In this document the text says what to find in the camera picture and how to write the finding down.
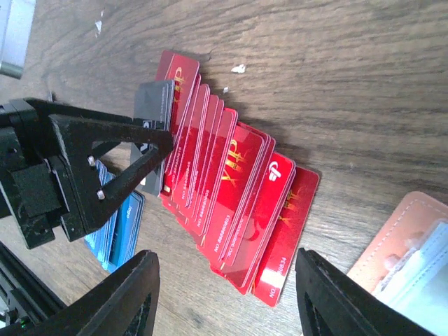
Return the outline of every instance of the stack of cards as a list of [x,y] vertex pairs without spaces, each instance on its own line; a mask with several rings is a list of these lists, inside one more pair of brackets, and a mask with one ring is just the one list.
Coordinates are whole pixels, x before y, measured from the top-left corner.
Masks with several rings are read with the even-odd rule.
[[[164,51],[156,81],[135,97],[136,125],[169,130],[174,150],[140,190],[162,198],[210,268],[243,294],[277,304],[319,175],[201,83],[199,62]],[[132,159],[147,144],[132,146]]]
[[[115,178],[97,160],[101,185]],[[85,236],[87,246],[105,270],[115,271],[134,256],[145,197],[134,191],[101,229]]]

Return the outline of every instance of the screw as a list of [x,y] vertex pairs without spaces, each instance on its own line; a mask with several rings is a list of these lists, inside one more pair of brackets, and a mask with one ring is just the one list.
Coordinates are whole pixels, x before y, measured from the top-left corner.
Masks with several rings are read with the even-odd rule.
[[87,161],[89,162],[89,165],[90,165],[91,167],[95,167],[95,158],[94,158],[93,156],[89,156],[89,157],[87,158]]
[[104,200],[106,198],[103,190],[97,191],[98,200]]

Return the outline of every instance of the wooden table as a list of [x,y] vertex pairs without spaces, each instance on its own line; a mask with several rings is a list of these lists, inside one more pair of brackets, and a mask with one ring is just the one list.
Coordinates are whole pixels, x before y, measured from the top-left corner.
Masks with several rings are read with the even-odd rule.
[[[447,13],[446,1],[40,0],[24,76],[0,78],[0,102],[54,90],[131,116],[162,50],[194,55],[240,120],[322,173],[300,245],[347,271],[406,193],[448,201]],[[231,72],[238,64],[245,73]],[[128,148],[109,159],[126,166]],[[160,258],[155,335],[300,334],[293,274],[275,309],[243,297],[209,271],[158,199],[146,201],[138,250]],[[66,303],[106,276],[60,230],[33,251],[10,219],[0,230]]]

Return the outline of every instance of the red card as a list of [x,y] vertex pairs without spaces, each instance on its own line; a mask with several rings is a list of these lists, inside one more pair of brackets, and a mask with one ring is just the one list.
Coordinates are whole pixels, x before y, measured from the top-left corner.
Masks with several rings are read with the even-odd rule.
[[280,298],[319,184],[314,171],[296,168],[293,187],[263,254],[252,294],[274,307]]
[[[157,81],[174,79],[175,82],[171,124],[169,127],[174,138],[174,144],[177,142],[179,128],[185,120],[186,111],[190,103],[198,71],[198,61],[175,54],[168,50],[165,50],[162,53],[155,79]],[[171,171],[172,158],[173,155],[171,153],[167,160],[166,172]]]
[[209,105],[210,88],[207,84],[201,84],[197,94],[197,100],[192,112],[191,121],[181,133],[179,143],[184,143],[181,163],[179,165],[177,182],[174,185],[174,191],[171,194],[173,202],[179,206],[179,211],[182,212],[188,198],[188,189],[190,188],[191,172],[193,170],[195,157],[195,150],[198,139],[202,137],[201,132],[204,132],[205,117],[207,106]]
[[163,179],[164,186],[163,186],[163,190],[160,193],[167,197],[172,197],[173,189],[176,186],[176,182],[178,179],[179,166],[181,163],[181,157],[183,154],[183,149],[186,144],[188,129],[189,129],[189,126],[191,123],[191,117],[193,116],[193,111],[195,110],[195,106],[196,106],[196,102],[197,102],[197,96],[199,94],[200,82],[201,82],[201,75],[197,75],[197,80],[196,80],[195,87],[193,89],[191,102],[188,105],[188,109],[185,114],[185,122],[179,129],[178,141],[177,141],[176,145],[174,146],[174,150],[170,154],[173,157],[171,171],[166,169],[164,176],[163,176],[164,177],[164,179]]
[[200,198],[202,173],[204,173],[205,169],[207,168],[207,160],[211,152],[211,147],[214,143],[216,131],[218,130],[219,123],[221,122],[222,113],[217,113],[218,103],[218,96],[214,94],[211,95],[206,111],[204,132],[201,138],[199,151],[195,154],[195,156],[198,157],[198,161],[197,168],[193,172],[194,174],[192,175],[192,181],[190,184],[191,198],[187,201],[187,207],[183,210],[183,215],[187,218],[190,218],[192,221],[195,220],[197,201],[198,198]]
[[234,136],[237,126],[238,113],[235,110],[226,108],[223,111],[223,117],[218,128],[215,144],[211,152],[209,167],[206,172],[204,188],[200,200],[200,208],[195,224],[192,225],[192,231],[196,235],[203,235],[207,231],[209,209],[212,209],[213,199],[211,196],[215,188],[221,184],[221,176],[225,169],[226,157],[231,150],[232,136]]
[[177,222],[182,225],[182,227],[188,231],[188,221],[187,218],[177,210],[177,204],[173,203],[168,197],[160,195],[162,199],[162,205],[166,210],[175,215]]
[[248,222],[240,247],[238,251],[229,250],[227,252],[227,258],[232,257],[233,253],[237,254],[235,262],[233,265],[223,263],[220,266],[225,277],[237,288],[242,288],[246,285],[251,275],[251,270],[254,267],[256,268],[260,262],[264,251],[262,246],[263,238],[272,232],[279,216],[278,209],[285,202],[292,182],[291,177],[295,174],[295,163],[287,157],[274,152],[270,164],[273,162],[278,164],[277,170],[281,173],[280,177],[273,181],[273,178],[270,178],[271,172],[266,171],[255,209]]
[[[257,134],[257,135],[260,135],[262,137],[262,139],[263,139],[263,143],[264,144],[263,144],[263,147],[262,147],[262,149],[261,149],[261,151],[260,151],[260,153],[259,153],[259,155],[257,157],[257,160],[255,161],[255,164],[254,164],[254,167],[256,169],[253,169],[253,171],[251,172],[251,175],[249,176],[249,182],[247,184],[247,188],[245,189],[244,194],[241,197],[241,200],[239,202],[238,208],[237,208],[237,210],[235,212],[235,216],[233,217],[232,224],[230,226],[230,231],[229,231],[230,234],[227,236],[227,240],[226,240],[226,242],[224,244],[225,249],[227,248],[227,246],[230,243],[230,240],[232,238],[231,234],[235,231],[235,228],[238,226],[238,224],[239,224],[239,222],[241,220],[241,217],[244,215],[244,210],[245,210],[245,208],[247,206],[247,201],[249,200],[249,196],[251,195],[253,189],[256,189],[256,190],[260,189],[261,183],[256,184],[256,183],[254,183],[254,181],[255,181],[255,178],[258,178],[259,175],[260,175],[260,169],[262,168],[261,164],[263,163],[263,160],[265,159],[266,152],[267,152],[267,147],[268,147],[268,145],[270,143],[270,140],[271,140],[271,136],[270,135],[268,135],[268,134],[266,134],[264,132],[261,132],[258,129],[255,129],[255,128],[251,127],[251,126],[248,126],[248,125],[246,125],[246,124],[244,124],[242,122],[238,122],[238,125],[240,127],[244,128],[245,130],[248,130],[248,131],[253,132],[253,133]],[[225,255],[225,250],[223,250],[222,255],[220,256],[220,259],[223,259],[224,255]]]
[[221,260],[223,260],[223,262],[227,265],[233,265],[233,263],[235,262],[235,258],[237,257],[237,251],[243,240],[243,236],[246,231],[249,220],[251,218],[252,212],[255,209],[257,198],[261,190],[261,185],[263,184],[263,180],[266,177],[266,173],[268,172],[268,166],[272,161],[271,158],[274,153],[274,147],[275,147],[275,140],[270,137],[269,143],[267,145],[267,150],[263,158],[263,162],[261,163],[260,166],[260,173],[258,174],[254,183],[254,189],[252,190],[251,196],[246,202],[246,206],[244,207],[243,211],[243,216],[241,216],[241,219],[238,222],[236,230],[234,231],[232,236],[230,236],[231,239],[229,239],[229,241],[227,242],[225,247],[225,253],[224,255],[222,255]]
[[235,212],[251,182],[250,176],[254,170],[259,169],[255,164],[264,145],[260,135],[240,126],[236,127],[211,215],[213,225],[199,247],[212,265],[220,260]]
[[195,207],[193,211],[192,220],[196,221],[201,207],[202,201],[204,199],[204,189],[209,176],[210,166],[212,165],[211,156],[213,151],[215,150],[216,145],[216,134],[218,133],[219,127],[221,126],[221,118],[223,117],[224,112],[224,101],[218,100],[218,107],[216,109],[216,117],[215,122],[213,124],[213,129],[210,134],[209,145],[207,146],[207,152],[204,157],[204,166],[202,167],[201,179],[199,180],[199,191],[197,194],[196,202],[192,204]]

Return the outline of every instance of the blue card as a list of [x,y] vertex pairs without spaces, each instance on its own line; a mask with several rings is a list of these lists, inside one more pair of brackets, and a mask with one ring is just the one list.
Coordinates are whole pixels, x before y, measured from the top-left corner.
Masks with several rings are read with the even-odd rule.
[[[104,185],[104,183],[106,181],[106,167],[104,166],[104,164],[102,162],[97,160],[96,168],[97,168],[97,172],[98,172],[99,182],[101,183],[101,185]],[[89,249],[95,256],[97,256],[99,248],[100,248],[99,245],[101,244],[100,237],[99,237],[100,230],[97,230],[97,231],[92,232],[85,236],[85,241],[87,242],[87,246],[89,247]]]
[[[115,175],[112,173],[107,173],[107,179],[106,182],[112,181],[115,178]],[[118,217],[118,211],[115,211],[112,215],[112,217],[109,218],[106,226],[106,234],[105,234],[105,242],[104,242],[104,259],[102,261],[103,268],[107,270],[107,264],[109,263],[109,257],[111,254],[112,249],[112,240],[113,240],[113,233],[115,232],[116,222]]]
[[145,197],[134,191],[118,210],[107,270],[115,271],[135,252]]

